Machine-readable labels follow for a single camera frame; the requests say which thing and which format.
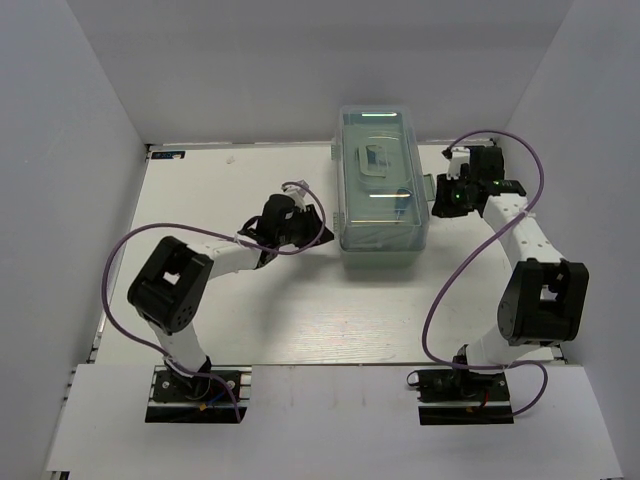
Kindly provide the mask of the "green plastic toolbox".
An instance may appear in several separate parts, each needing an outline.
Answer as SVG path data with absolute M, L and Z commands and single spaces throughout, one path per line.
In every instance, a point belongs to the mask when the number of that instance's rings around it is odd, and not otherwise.
M 400 106 L 347 105 L 332 145 L 338 206 L 334 228 L 346 268 L 409 267 L 423 253 L 429 230 L 425 176 L 409 111 Z M 395 219 L 396 192 L 413 193 Z

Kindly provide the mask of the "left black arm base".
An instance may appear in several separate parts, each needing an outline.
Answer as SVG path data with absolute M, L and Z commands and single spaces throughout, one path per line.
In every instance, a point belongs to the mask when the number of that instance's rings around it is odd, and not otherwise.
M 227 384 L 209 378 L 179 379 L 156 366 L 146 406 L 147 424 L 238 424 L 250 401 L 251 368 L 213 370 Z

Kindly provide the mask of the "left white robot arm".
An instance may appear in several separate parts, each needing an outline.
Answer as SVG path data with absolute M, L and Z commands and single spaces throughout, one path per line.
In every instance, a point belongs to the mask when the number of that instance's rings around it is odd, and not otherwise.
M 178 373 L 177 387 L 199 399 L 211 387 L 209 357 L 202 350 L 192 322 L 207 283 L 243 270 L 257 270 L 284 247 L 313 248 L 334 240 L 313 205 L 295 194 L 273 194 L 260 215 L 238 231 L 254 241 L 188 245 L 173 236 L 161 239 L 127 293 L 127 300 L 155 333 L 165 362 Z

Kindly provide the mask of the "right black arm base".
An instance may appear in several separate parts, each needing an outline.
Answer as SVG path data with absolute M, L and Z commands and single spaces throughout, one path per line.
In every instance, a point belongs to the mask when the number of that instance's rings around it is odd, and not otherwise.
M 504 373 L 427 368 L 411 371 L 406 382 L 418 393 L 418 414 L 422 426 L 514 423 Z

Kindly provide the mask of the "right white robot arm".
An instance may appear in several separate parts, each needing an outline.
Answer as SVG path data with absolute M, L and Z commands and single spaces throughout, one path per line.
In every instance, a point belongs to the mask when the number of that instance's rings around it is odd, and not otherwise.
M 507 367 L 543 347 L 574 340 L 579 332 L 589 283 L 581 262 L 565 258 L 534 218 L 526 191 L 505 176 L 498 146 L 447 149 L 449 170 L 436 179 L 432 214 L 457 218 L 476 212 L 491 227 L 511 276 L 497 307 L 495 325 L 458 354 L 464 363 L 451 374 L 453 390 L 472 399 L 484 391 L 484 369 Z

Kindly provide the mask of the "green stubby screwdriver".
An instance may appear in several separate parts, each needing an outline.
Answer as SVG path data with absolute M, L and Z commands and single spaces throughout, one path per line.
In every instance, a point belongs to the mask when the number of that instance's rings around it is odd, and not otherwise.
M 401 187 L 397 190 L 394 203 L 395 219 L 399 222 L 411 205 L 413 193 L 410 189 Z

